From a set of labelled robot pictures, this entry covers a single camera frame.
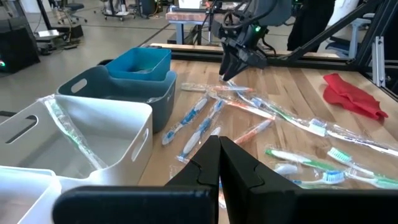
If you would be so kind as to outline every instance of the red cloth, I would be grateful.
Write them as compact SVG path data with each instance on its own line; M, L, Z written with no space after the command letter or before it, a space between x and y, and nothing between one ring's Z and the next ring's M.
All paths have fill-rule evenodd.
M380 102L365 91L341 79L337 73L323 77L329 84L323 92L323 98L330 104L340 104L343 108L372 119L388 118L380 109Z

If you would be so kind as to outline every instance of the black pants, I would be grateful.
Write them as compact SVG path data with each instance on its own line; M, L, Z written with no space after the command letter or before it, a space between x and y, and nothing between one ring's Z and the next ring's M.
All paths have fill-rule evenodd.
M287 50L295 50L323 32L333 15L335 0L306 0L296 17L287 41ZM310 52L318 51L319 45Z

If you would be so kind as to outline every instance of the gray floor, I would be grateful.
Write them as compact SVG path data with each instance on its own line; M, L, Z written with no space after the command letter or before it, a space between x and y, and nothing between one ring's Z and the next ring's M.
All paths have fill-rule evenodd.
M164 19L126 18L124 22L117 18L104 19L99 10L98 0L80 0L85 9L78 15L86 17L88 22L83 26L83 43L72 50L64 50L49 56L41 57L41 63L19 71L11 76L0 78L0 111L20 111L36 99L49 95L64 82L80 72L95 66L106 58L115 58L124 51L143 42L166 43L175 32L175 27ZM27 15L32 30L44 30L45 26L39 14ZM56 24L56 17L49 14L51 23ZM277 50L285 50L291 27L271 27L266 40Z

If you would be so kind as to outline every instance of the blue plastic bin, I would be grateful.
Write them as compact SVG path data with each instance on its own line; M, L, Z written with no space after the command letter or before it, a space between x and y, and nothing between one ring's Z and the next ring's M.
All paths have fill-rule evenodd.
M170 70L171 50L137 47L106 64L114 78L163 81Z
M147 103L153 110L153 131L158 133L172 114L176 79L177 74L173 71L166 72L161 82L113 78L105 66L97 66L67 81L57 93Z

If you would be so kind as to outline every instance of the table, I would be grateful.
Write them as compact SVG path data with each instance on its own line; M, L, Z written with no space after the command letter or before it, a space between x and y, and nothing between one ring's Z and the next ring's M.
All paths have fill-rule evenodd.
M215 18L222 16L221 14L215 14ZM199 12L168 12L166 13L166 19L171 24L175 24L176 33L177 33L177 44L183 44L184 40L184 25L185 24L194 24L201 26L203 21L206 18L205 13ZM208 26L209 22L206 21L204 26ZM209 43L213 41L213 36L211 32L209 32Z
M203 48L205 46L179 47ZM218 63L172 61L172 70L178 73L177 86L185 82L219 84L219 67ZM273 102L301 118L318 117L325 121L337 123L364 136L377 139L379 142L397 144L398 104L359 73L337 72L344 80L358 86L379 100L381 108L389 115L389 118L386 118L382 123L351 113L339 106L329 105L322 98L322 93L326 87L326 82L322 76L332 72L336 71L284 67L267 67L264 70L250 68L234 77L233 80L238 85L255 88L258 93L267 96ZM164 131L179 121L201 96L201 93L181 91L177 87L174 111ZM162 147L161 145L162 133L154 135L154 151L141 177L140 185L164 185L170 178L170 166L178 169L182 168L183 164L177 161L175 156L182 150L195 128L206 116L210 106L208 105L200 117L191 125L179 132L174 141L167 147ZM243 131L262 120L256 115L226 106L223 108L217 123L223 127L222 136L234 139L240 136ZM358 160L360 164L398 178L397 159L366 147L318 137L295 128L285 121L277 121L252 141L241 146L270 167L273 167L278 160L264 154L266 146L301 152L331 162L333 160L326 155L326 152L334 146L352 154L354 159ZM309 172L303 167L303 171L303 178L315 178L312 170ZM342 186L356 189L372 188L371 185L352 180L344 182ZM220 209L220 223L229 223L224 209Z

